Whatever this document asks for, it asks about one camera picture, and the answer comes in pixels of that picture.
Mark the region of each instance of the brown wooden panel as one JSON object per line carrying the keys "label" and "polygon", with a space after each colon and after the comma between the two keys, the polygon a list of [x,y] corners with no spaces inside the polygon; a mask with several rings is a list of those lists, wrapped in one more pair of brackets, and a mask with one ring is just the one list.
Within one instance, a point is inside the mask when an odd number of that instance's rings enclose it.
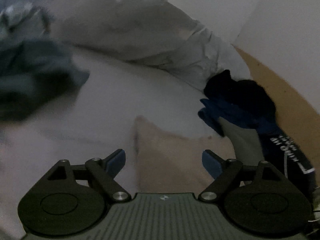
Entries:
{"label": "brown wooden panel", "polygon": [[300,146],[316,168],[320,184],[320,116],[286,81],[249,54],[237,49],[253,79],[268,93],[277,108],[278,125]]}

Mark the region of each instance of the metal screw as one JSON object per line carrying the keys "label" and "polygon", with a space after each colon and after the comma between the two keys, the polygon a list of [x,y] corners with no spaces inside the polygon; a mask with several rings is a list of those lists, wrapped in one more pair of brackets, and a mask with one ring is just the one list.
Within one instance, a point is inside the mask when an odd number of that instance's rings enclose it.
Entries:
{"label": "metal screw", "polygon": [[201,194],[201,197],[204,199],[204,200],[214,200],[217,198],[217,194],[215,194],[214,192],[204,192]]}
{"label": "metal screw", "polygon": [[112,195],[115,200],[126,200],[128,198],[128,194],[122,191],[116,192]]}

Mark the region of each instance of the ribbed gray panel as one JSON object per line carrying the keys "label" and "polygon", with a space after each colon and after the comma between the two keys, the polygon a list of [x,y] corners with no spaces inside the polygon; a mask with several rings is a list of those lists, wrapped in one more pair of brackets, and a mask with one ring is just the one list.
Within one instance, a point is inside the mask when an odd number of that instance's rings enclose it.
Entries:
{"label": "ribbed gray panel", "polygon": [[[27,235],[25,240],[41,240]],[[95,228],[70,240],[257,240],[230,225],[218,207],[201,203],[191,193],[137,194],[125,204],[115,204]],[[306,240],[295,235],[282,240]]]}

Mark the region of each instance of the beige cloth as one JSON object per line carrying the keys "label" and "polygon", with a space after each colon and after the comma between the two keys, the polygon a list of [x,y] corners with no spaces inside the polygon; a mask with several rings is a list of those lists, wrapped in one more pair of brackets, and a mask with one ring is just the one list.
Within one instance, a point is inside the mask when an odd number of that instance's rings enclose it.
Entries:
{"label": "beige cloth", "polygon": [[235,158],[226,137],[189,139],[162,131],[141,116],[136,118],[135,128],[141,192],[193,192],[198,196],[213,181],[202,166],[202,152],[210,149],[223,159]]}

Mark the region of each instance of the white logo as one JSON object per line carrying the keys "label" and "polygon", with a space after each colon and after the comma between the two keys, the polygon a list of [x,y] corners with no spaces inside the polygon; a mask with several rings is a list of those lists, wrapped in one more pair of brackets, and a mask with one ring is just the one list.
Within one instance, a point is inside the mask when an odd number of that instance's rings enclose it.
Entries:
{"label": "white logo", "polygon": [[160,197],[160,199],[166,201],[167,199],[169,199],[169,197],[166,195],[163,195],[162,197]]}

